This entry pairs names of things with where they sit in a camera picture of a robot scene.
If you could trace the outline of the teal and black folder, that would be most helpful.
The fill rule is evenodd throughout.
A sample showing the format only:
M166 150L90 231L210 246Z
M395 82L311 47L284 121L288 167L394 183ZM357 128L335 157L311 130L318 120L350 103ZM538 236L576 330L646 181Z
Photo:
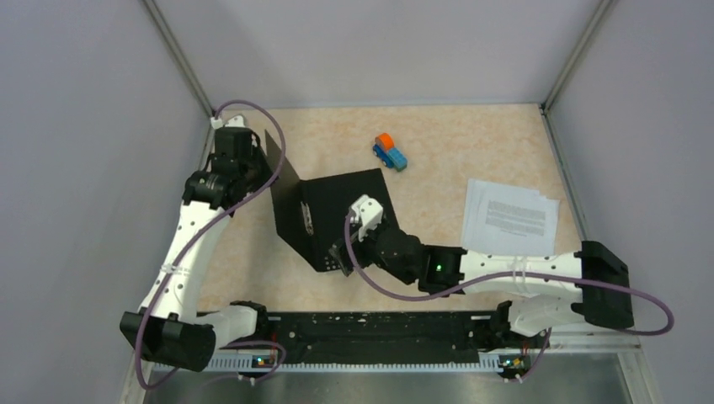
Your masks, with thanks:
M329 249L344 238L344 218L360 196L379 201L388 221L398 223L379 168L304 180L289 160L279 165L282 151L270 133L264 144L269 166L280 170L269 188L276 232L316 272L340 269Z

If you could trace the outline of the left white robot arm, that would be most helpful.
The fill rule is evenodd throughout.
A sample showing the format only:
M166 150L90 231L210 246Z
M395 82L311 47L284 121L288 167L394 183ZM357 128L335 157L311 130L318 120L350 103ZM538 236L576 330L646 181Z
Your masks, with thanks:
M267 343L270 326L260 319L263 306L232 303L200 314L198 302L210 258L233 217L231 208L271 175L253 130L216 131L206 167L184 184L176 232L154 284L138 311L120 319L120 332L141 359L200 372L217 349L236 339L250 348Z

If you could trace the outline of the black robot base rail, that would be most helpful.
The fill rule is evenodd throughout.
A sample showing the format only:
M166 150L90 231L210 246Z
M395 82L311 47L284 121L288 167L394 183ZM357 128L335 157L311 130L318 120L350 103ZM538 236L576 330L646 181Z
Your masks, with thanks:
M273 312L257 337L286 348L296 365L476 364L488 353L535 353L545 334L524 337L491 311Z

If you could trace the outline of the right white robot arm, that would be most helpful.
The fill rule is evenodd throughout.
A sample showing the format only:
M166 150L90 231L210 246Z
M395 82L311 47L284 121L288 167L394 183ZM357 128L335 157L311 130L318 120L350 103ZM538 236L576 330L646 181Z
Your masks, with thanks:
M375 265L415 284L418 301L486 292L522 296L500 304L492 321L494 337L505 347L560 325L634 325L628 267L601 242L583 241L579 250L558 255L506 256L423 244L387 221L367 231L349 224L348 230L328 251L345 275Z

